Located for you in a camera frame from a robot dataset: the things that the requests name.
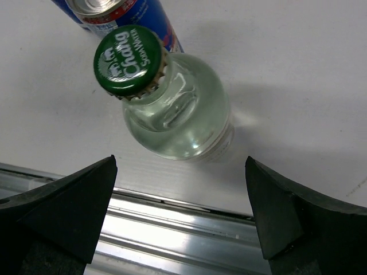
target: can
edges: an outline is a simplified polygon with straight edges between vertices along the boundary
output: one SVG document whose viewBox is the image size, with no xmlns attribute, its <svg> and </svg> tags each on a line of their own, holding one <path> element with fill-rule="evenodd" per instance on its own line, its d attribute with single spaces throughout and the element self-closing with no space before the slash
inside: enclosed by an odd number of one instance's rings
<svg viewBox="0 0 367 275">
<path fill-rule="evenodd" d="M 51 0 L 58 6 L 61 10 L 63 10 L 64 13 L 66 13 L 71 19 L 74 20 L 79 26 L 82 28 L 88 29 L 87 26 L 83 24 L 73 13 L 73 11 L 69 8 L 68 4 L 66 3 L 66 0 Z"/>
<path fill-rule="evenodd" d="M 79 20 L 99 37 L 123 25 L 154 31 L 169 52 L 183 52 L 159 0 L 67 0 Z"/>
</svg>

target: bottle cap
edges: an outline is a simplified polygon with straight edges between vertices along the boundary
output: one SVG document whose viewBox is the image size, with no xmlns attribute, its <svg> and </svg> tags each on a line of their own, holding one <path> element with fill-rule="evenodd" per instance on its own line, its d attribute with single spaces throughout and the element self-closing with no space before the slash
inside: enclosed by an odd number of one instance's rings
<svg viewBox="0 0 367 275">
<path fill-rule="evenodd" d="M 148 28 L 126 25 L 99 44 L 93 62 L 99 84 L 119 99 L 141 97 L 157 89 L 167 51 Z"/>
</svg>

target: white table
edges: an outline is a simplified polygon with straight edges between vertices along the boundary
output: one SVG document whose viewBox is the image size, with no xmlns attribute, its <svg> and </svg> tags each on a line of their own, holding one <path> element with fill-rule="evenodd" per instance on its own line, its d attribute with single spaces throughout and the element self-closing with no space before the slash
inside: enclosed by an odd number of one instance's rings
<svg viewBox="0 0 367 275">
<path fill-rule="evenodd" d="M 2 4 L 0 162 L 67 175 L 114 154 L 117 188 L 250 214 L 250 154 L 367 206 L 366 0 L 162 2 L 186 52 L 230 94 L 236 163 L 193 167 L 142 148 L 94 79 L 99 39 L 49 0 Z"/>
</svg>

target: silver can top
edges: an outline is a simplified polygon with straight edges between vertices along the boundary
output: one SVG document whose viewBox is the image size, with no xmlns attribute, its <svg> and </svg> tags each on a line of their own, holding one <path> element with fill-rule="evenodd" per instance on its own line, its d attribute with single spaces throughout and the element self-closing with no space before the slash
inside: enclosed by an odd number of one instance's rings
<svg viewBox="0 0 367 275">
<path fill-rule="evenodd" d="M 103 16 L 113 8 L 121 6 L 125 0 L 66 0 L 70 9 L 76 15 L 85 17 Z"/>
</svg>

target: soda water bottle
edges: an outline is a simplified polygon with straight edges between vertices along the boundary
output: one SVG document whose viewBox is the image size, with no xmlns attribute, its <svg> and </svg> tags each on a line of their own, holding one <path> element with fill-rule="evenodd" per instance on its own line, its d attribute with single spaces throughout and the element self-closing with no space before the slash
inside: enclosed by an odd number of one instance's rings
<svg viewBox="0 0 367 275">
<path fill-rule="evenodd" d="M 126 25 L 105 36 L 93 66 L 99 84 L 122 101 L 131 134 L 148 150 L 211 162 L 229 147 L 234 127 L 228 96 L 199 58 L 168 54 L 152 31 Z"/>
</svg>

